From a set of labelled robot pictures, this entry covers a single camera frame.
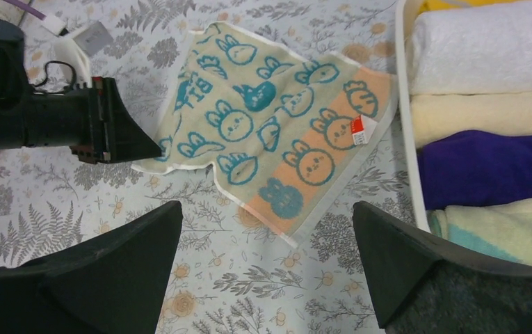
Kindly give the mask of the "teal bunny pattern towel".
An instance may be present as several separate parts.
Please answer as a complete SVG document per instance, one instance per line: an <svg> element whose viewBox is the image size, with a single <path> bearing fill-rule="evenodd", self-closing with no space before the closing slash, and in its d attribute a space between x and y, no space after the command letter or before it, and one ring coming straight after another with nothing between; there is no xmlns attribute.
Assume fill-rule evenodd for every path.
<svg viewBox="0 0 532 334"><path fill-rule="evenodd" d="M227 22L186 37L155 141L135 170L211 167L215 185L301 245L394 119L396 77L332 52L312 60Z"/></svg>

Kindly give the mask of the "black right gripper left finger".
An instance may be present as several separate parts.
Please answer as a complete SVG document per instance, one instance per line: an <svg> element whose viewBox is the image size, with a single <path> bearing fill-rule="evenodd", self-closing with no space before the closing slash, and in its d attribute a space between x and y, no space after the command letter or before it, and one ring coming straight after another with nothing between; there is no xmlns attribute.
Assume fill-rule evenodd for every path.
<svg viewBox="0 0 532 334"><path fill-rule="evenodd" d="M182 231L170 201L110 232L0 267L0 333L153 333Z"/></svg>

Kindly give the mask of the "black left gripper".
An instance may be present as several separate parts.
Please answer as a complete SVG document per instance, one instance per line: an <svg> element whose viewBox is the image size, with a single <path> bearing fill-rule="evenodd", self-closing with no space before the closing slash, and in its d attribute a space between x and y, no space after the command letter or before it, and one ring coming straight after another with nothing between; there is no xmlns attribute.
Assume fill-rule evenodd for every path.
<svg viewBox="0 0 532 334"><path fill-rule="evenodd" d="M24 33L0 19L0 150L67 146L89 164L160 157L162 149L126 109L116 84L93 77L59 92L29 83L24 69Z"/></svg>

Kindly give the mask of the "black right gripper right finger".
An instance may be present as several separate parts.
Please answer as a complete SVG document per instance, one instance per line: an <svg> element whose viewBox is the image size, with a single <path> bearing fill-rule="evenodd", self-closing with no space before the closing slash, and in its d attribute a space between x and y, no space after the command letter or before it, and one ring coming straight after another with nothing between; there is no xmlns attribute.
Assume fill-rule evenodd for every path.
<svg viewBox="0 0 532 334"><path fill-rule="evenodd" d="M532 333L532 266L436 237L353 206L371 303L387 333Z"/></svg>

